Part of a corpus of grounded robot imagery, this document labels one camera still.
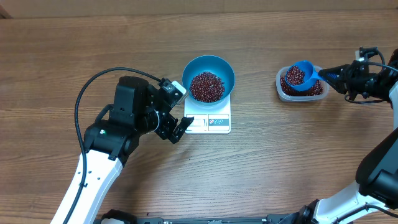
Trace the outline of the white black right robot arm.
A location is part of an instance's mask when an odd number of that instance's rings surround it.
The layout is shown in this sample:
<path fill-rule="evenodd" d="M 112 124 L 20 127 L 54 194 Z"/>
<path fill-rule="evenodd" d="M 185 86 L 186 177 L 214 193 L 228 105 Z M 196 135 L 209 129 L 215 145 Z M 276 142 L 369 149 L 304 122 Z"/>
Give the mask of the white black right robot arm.
<path fill-rule="evenodd" d="M 359 48 L 351 64 L 315 71 L 306 60 L 297 62 L 305 76 L 303 83 L 293 85 L 294 90 L 307 91 L 317 80 L 329 84 L 355 103 L 362 95 L 364 103 L 387 102 L 397 122 L 397 52 L 387 62 L 370 61 L 381 56 L 378 48 Z M 380 211 L 396 217 L 397 208 L 397 124 L 393 131 L 379 143 L 360 163 L 355 181 L 329 198 L 314 200 L 299 212 L 286 215 L 281 223 L 353 223 L 355 220 Z"/>

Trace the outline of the blue plastic measuring scoop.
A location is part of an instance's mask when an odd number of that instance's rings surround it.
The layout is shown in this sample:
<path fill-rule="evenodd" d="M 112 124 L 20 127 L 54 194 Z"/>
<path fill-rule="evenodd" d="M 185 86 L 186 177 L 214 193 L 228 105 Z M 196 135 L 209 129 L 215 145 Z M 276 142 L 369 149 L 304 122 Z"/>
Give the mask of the blue plastic measuring scoop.
<path fill-rule="evenodd" d="M 285 74 L 285 81 L 288 86 L 296 91 L 309 90 L 317 80 L 322 80 L 318 76 L 315 66 L 308 60 L 294 63 Z"/>

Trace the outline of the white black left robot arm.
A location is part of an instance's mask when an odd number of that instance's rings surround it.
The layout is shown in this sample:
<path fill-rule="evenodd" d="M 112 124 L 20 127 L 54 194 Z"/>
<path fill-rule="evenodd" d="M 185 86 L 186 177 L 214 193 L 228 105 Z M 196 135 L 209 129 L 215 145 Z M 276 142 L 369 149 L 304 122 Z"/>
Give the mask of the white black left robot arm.
<path fill-rule="evenodd" d="M 163 78 L 155 88 L 143 78 L 121 77 L 114 102 L 85 131 L 83 153 L 52 223 L 93 223 L 142 135 L 155 132 L 163 140 L 179 142 L 193 118 L 175 119 L 170 111 L 187 96 L 177 81 Z"/>

